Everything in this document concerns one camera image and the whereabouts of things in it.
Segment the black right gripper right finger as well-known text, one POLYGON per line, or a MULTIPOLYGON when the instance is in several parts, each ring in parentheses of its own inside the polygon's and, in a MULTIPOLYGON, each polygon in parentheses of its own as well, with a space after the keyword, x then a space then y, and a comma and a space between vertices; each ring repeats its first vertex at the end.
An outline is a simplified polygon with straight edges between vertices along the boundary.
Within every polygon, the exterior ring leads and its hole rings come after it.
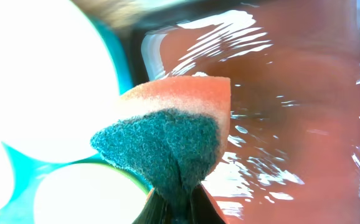
POLYGON ((190 206, 192 224, 225 224, 202 184, 198 184, 192 191, 190 206))

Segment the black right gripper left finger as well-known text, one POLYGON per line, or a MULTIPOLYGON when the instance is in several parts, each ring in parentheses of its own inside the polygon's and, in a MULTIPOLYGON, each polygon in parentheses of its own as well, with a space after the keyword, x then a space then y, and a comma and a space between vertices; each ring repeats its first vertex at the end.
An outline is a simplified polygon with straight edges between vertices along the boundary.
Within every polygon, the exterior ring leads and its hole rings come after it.
POLYGON ((171 212, 168 203, 155 189, 148 194, 147 201, 132 224, 170 224, 171 212))

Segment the pink and green sponge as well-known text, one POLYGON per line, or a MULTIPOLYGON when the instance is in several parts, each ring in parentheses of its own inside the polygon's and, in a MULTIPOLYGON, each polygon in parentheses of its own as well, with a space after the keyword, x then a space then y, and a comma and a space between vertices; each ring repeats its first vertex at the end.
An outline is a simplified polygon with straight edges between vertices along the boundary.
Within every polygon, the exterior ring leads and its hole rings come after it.
POLYGON ((226 148, 230 96, 226 77, 178 76, 138 85, 118 99, 115 122, 90 144, 113 166, 144 177, 181 213, 226 148))

